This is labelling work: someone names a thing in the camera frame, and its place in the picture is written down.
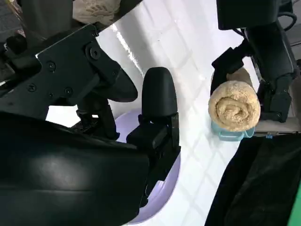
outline white tile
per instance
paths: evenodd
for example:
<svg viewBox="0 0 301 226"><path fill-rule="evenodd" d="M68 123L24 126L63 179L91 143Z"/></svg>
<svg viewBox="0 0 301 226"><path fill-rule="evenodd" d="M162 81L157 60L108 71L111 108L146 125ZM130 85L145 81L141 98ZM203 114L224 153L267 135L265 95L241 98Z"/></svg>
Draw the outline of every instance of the white tile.
<svg viewBox="0 0 301 226"><path fill-rule="evenodd" d="M177 94L178 109L180 113L185 114L187 108L191 106L193 96L189 91L187 84L182 81L180 73L175 70L173 71L174 72L172 75L174 76L174 86Z"/></svg>
<svg viewBox="0 0 301 226"><path fill-rule="evenodd" d="M115 25L129 47L134 50L146 47L156 35L151 18L143 4L134 8Z"/></svg>
<svg viewBox="0 0 301 226"><path fill-rule="evenodd" d="M185 195L176 188L169 202L156 217L166 226L181 226L189 206Z"/></svg>
<svg viewBox="0 0 301 226"><path fill-rule="evenodd" d="M173 26L163 33L159 40L172 66L177 68L187 56L188 50L176 27Z"/></svg>
<svg viewBox="0 0 301 226"><path fill-rule="evenodd" d="M200 119L202 115L198 115L193 107L191 107L185 114L183 123L180 127L180 136L185 138L187 145L193 148L197 139L199 138L200 132L202 130Z"/></svg>
<svg viewBox="0 0 301 226"><path fill-rule="evenodd" d="M180 68L180 74L182 83L186 83L191 95L196 97L200 91L204 77L192 57L189 57L187 62Z"/></svg>
<svg viewBox="0 0 301 226"><path fill-rule="evenodd" d="M181 146L181 165L184 165L188 157L191 155L191 149L181 138L180 138L180 146Z"/></svg>
<svg viewBox="0 0 301 226"><path fill-rule="evenodd" d="M215 153L207 172L216 185L219 185L225 169L226 164L223 162L220 154Z"/></svg>
<svg viewBox="0 0 301 226"><path fill-rule="evenodd" d="M228 164L235 155L239 143L240 142L223 142L222 148L218 150L223 159L226 161L226 164Z"/></svg>
<svg viewBox="0 0 301 226"><path fill-rule="evenodd" d="M179 178L179 183L185 187L188 194L193 197L201 185L204 176L204 169L201 164L191 156Z"/></svg>
<svg viewBox="0 0 301 226"><path fill-rule="evenodd" d="M193 153L202 167L207 169L214 153L211 150L208 139L205 137L205 135L201 135L199 137L198 144L194 148Z"/></svg>
<svg viewBox="0 0 301 226"><path fill-rule="evenodd" d="M211 183L211 181L205 177L202 186L200 187L198 194L195 198L195 204L203 211L207 216L210 210L212 201L215 197L217 187Z"/></svg>
<svg viewBox="0 0 301 226"><path fill-rule="evenodd" d="M162 0L144 0L142 3L146 6L155 29L162 31L172 22Z"/></svg>
<svg viewBox="0 0 301 226"><path fill-rule="evenodd" d="M205 221L201 214L195 208L191 207L184 220L183 226L203 226Z"/></svg>

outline black plastic cover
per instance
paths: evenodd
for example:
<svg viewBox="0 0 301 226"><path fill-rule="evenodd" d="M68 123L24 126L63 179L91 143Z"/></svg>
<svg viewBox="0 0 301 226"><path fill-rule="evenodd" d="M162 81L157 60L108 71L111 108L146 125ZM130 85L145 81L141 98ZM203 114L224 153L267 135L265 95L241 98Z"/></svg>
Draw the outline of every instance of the black plastic cover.
<svg viewBox="0 0 301 226"><path fill-rule="evenodd" d="M178 112L173 77L164 67L149 69L142 89L142 115L164 117Z"/></svg>
<svg viewBox="0 0 301 226"><path fill-rule="evenodd" d="M275 22L281 0L217 0L220 30L254 27Z"/></svg>
<svg viewBox="0 0 301 226"><path fill-rule="evenodd" d="M1 226L119 226L139 213L149 159L135 146L0 113Z"/></svg>

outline bolt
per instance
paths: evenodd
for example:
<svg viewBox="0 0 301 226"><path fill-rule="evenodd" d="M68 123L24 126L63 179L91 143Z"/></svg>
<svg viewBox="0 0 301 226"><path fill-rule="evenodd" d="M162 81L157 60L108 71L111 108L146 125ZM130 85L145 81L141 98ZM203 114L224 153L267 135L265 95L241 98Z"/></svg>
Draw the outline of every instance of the bolt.
<svg viewBox="0 0 301 226"><path fill-rule="evenodd" d="M98 60L100 58L99 49L96 47L91 47L90 48L90 56L92 57L92 59Z"/></svg>
<svg viewBox="0 0 301 226"><path fill-rule="evenodd" d="M29 92L35 92L37 90L37 86L35 84L30 84L27 88Z"/></svg>
<svg viewBox="0 0 301 226"><path fill-rule="evenodd" d="M67 97L71 97L73 95L73 89L70 88L70 87L67 87L65 89L65 94L66 94Z"/></svg>
<svg viewBox="0 0 301 226"><path fill-rule="evenodd" d="M48 70L49 70L50 72L54 72L55 69L56 69L56 65L55 65L55 63L52 62L52 61L47 62L47 66L48 66Z"/></svg>

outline rolled towel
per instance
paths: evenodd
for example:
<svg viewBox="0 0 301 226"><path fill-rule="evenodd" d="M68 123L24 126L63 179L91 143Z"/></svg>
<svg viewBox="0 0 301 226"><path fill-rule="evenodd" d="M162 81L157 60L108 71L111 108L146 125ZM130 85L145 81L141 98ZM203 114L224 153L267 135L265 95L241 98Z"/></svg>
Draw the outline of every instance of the rolled towel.
<svg viewBox="0 0 301 226"><path fill-rule="evenodd" d="M219 127L230 132L253 128L259 121L260 103L252 87L249 73L241 68L211 95L209 114Z"/></svg>

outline black fabric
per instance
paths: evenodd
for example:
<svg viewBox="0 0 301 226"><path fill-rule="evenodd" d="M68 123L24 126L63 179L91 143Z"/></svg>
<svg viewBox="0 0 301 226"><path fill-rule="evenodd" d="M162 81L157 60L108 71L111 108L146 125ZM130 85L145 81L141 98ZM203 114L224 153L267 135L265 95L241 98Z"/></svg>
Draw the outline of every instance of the black fabric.
<svg viewBox="0 0 301 226"><path fill-rule="evenodd" d="M301 177L301 135L244 139L205 226L286 226Z"/></svg>

